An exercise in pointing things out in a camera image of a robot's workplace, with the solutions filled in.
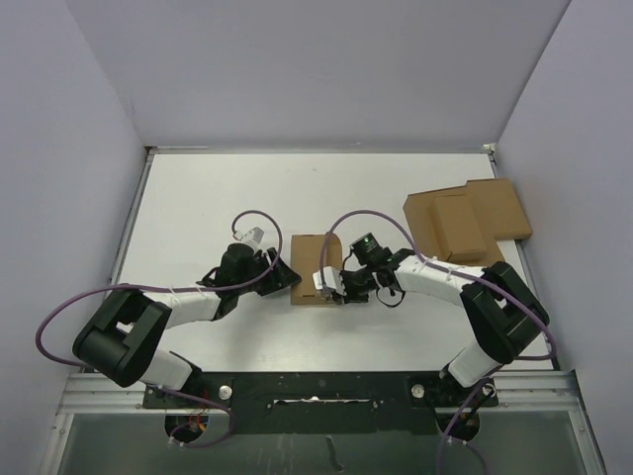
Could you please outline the brown cardboard box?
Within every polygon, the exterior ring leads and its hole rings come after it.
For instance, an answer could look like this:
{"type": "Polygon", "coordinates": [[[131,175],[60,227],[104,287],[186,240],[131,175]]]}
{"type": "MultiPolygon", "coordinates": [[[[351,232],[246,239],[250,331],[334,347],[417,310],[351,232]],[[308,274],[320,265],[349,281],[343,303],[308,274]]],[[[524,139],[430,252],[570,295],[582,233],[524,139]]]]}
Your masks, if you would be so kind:
{"type": "Polygon", "coordinates": [[[328,305],[314,282],[314,274],[319,271],[324,242],[325,235],[292,235],[290,267],[302,278],[302,281],[291,289],[292,306],[328,305]]]}

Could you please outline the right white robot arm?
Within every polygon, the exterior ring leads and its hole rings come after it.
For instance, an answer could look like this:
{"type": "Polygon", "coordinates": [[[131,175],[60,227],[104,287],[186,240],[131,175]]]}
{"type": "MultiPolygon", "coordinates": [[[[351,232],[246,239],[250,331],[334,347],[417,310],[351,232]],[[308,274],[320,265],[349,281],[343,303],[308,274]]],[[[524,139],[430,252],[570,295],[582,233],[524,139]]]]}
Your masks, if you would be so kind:
{"type": "Polygon", "coordinates": [[[506,262],[487,267],[463,266],[396,252],[367,234],[350,245],[360,264],[356,270],[337,269],[319,259],[315,287],[337,305],[366,303],[369,295],[423,294],[453,304],[466,313],[474,341],[445,366],[439,381],[441,396],[459,405],[472,397],[476,384],[494,370],[519,359],[549,326],[550,318],[532,291],[506,262]]]}

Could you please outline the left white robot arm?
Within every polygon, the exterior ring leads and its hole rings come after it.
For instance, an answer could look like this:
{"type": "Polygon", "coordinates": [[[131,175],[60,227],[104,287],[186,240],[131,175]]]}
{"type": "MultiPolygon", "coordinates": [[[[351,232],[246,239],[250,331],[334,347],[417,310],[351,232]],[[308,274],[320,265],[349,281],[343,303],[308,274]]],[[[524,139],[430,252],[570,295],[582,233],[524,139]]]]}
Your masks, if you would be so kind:
{"type": "Polygon", "coordinates": [[[123,388],[137,381],[161,386],[176,405],[188,407],[201,394],[196,367],[158,348],[163,333],[185,324],[218,321],[236,308],[244,294],[264,297],[301,282],[302,277],[274,248],[255,250],[233,243],[220,265],[192,292],[112,291],[76,337],[72,352],[123,388]]]}

